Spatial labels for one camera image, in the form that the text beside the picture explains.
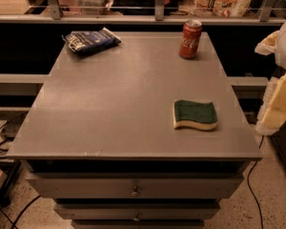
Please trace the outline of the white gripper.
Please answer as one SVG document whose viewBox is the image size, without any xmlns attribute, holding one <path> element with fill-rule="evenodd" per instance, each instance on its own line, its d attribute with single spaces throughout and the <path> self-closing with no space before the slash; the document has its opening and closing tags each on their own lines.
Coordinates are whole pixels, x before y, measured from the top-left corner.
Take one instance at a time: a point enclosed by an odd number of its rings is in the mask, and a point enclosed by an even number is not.
<svg viewBox="0 0 286 229">
<path fill-rule="evenodd" d="M 274 31 L 259 42 L 255 52 L 275 53 L 276 64 L 286 70 L 286 21 L 279 32 Z M 272 135 L 286 122 L 286 73 L 272 77 L 267 84 L 263 104 L 257 115 L 255 129 L 261 135 Z"/>
</svg>

